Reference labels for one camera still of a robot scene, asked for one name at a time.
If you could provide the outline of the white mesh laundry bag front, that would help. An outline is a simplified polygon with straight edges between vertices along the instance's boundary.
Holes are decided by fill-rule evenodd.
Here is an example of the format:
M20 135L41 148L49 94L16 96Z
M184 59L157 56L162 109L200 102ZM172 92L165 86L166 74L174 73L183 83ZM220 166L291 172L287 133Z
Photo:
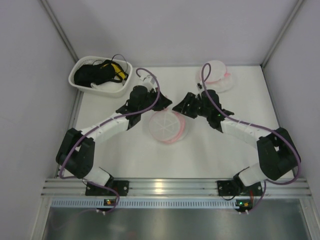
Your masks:
M173 144L181 141L188 134L189 126L182 114L166 109L151 116L148 130L155 140L164 144Z

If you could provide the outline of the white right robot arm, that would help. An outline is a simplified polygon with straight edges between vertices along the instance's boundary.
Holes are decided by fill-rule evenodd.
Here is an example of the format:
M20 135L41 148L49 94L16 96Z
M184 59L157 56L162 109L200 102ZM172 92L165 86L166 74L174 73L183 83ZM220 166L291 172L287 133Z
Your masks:
M257 150L258 162L233 177L239 187L249 187L261 181L276 182L298 167L301 159L288 131L276 130L233 118L234 113L222 108L214 90L199 94L187 93L173 111L195 119L204 117L209 126L237 138Z

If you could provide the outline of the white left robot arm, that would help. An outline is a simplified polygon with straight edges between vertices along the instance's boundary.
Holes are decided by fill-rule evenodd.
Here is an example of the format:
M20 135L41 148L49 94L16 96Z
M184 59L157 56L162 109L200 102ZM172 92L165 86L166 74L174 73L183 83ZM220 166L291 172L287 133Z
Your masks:
M133 128L147 111L162 111L173 102L157 88L137 85L123 106L107 119L84 128L69 129L63 138L55 161L74 178L85 179L95 185L107 186L112 175L95 162L95 147L113 136Z

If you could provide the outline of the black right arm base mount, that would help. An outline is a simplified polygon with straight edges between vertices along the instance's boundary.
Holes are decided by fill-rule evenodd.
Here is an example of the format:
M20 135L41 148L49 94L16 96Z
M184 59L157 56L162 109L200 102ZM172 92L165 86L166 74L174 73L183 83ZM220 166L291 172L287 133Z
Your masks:
M217 190L220 197L260 197L263 187L260 182L251 186L244 186L235 180L218 180Z

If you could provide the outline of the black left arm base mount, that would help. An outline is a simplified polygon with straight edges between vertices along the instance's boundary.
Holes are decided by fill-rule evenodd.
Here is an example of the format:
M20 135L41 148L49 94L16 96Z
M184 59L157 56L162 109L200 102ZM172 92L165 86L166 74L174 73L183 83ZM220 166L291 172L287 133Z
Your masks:
M128 180L111 180L106 185L101 186L97 183L87 182L85 195L90 197L116 196L125 197L129 192Z

